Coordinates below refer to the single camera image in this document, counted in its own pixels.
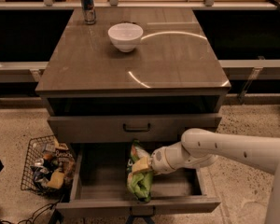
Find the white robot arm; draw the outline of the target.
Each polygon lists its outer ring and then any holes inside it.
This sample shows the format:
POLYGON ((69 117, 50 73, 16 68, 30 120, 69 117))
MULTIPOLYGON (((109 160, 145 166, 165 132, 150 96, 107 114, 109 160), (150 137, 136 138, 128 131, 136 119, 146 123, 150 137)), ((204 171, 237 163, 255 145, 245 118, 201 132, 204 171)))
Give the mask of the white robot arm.
POLYGON ((134 173, 170 174, 180 168, 211 165, 218 156, 274 175, 264 224, 280 224, 280 138, 213 133, 191 128, 181 140, 153 151, 132 166, 134 173))

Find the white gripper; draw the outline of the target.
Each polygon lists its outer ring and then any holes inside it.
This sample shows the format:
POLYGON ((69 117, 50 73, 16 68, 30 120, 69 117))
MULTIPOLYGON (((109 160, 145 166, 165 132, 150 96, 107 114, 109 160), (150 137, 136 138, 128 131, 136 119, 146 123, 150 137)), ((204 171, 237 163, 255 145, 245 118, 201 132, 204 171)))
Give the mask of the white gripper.
POLYGON ((175 171, 166 158, 167 147, 160 147, 153 151, 150 157, 142 157, 132 166, 132 173, 149 172, 152 169, 157 174, 170 174, 175 171))

